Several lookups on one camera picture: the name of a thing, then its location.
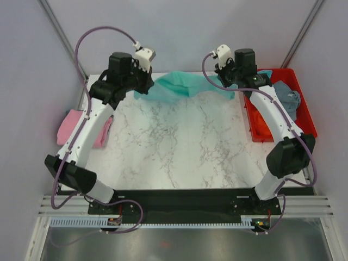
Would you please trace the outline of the teal t shirt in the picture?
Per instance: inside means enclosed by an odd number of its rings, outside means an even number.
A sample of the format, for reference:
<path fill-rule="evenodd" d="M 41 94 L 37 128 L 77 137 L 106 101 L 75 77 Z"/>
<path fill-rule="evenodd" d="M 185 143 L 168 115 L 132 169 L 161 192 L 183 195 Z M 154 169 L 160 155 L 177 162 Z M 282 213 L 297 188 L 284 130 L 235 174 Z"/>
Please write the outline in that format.
<path fill-rule="evenodd" d="M 221 90 L 217 76 L 205 77 L 190 72 L 172 71 L 154 81 L 147 95 L 134 92 L 136 100 L 177 103 L 185 98 L 193 98 L 203 92 L 216 92 L 228 100 L 234 99 L 233 91 Z"/>

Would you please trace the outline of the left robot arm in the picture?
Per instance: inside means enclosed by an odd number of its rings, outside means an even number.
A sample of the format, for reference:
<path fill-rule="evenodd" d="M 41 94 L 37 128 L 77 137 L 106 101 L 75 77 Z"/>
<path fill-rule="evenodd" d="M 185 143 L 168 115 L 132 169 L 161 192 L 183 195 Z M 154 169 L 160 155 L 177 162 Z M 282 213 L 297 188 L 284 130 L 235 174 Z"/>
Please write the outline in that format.
<path fill-rule="evenodd" d="M 126 93 L 147 94 L 153 86 L 151 62 L 155 56 L 150 48 L 141 48 L 133 55 L 113 53 L 108 68 L 87 92 L 87 106 L 67 142 L 56 155 L 47 155 L 45 159 L 56 184 L 101 202 L 101 208 L 108 214 L 119 209 L 119 200 L 113 197 L 114 189 L 99 181 L 95 172 L 86 169 L 86 164 L 99 132 Z"/>

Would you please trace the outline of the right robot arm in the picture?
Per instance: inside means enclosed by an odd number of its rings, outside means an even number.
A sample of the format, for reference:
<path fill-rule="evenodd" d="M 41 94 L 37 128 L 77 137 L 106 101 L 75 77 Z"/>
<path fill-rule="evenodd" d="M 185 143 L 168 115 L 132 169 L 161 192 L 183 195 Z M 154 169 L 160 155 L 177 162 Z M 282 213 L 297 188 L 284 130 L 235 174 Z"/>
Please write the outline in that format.
<path fill-rule="evenodd" d="M 279 100 L 276 90 L 265 73 L 257 71 L 254 50 L 232 52 L 227 45 L 213 51 L 217 59 L 215 73 L 224 88 L 237 85 L 237 90 L 257 108 L 267 124 L 275 146 L 266 156 L 267 172 L 255 186 L 255 197 L 249 200 L 250 210 L 261 214 L 269 207 L 284 183 L 309 165 L 315 137 L 305 134 L 291 119 Z"/>

